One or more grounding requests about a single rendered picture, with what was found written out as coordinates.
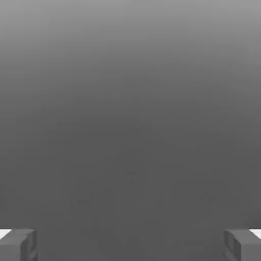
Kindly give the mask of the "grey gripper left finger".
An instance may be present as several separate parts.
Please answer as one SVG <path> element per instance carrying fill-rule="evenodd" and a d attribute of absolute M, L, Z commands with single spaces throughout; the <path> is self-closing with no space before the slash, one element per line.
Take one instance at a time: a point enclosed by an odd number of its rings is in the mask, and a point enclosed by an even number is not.
<path fill-rule="evenodd" d="M 0 229 L 0 261 L 38 261 L 37 230 Z"/>

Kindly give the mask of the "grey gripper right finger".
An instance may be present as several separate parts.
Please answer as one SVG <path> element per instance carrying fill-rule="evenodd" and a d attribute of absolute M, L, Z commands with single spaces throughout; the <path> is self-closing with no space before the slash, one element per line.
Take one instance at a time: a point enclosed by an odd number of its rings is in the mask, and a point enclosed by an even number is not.
<path fill-rule="evenodd" d="M 224 246 L 227 261 L 261 261 L 261 229 L 226 229 Z"/>

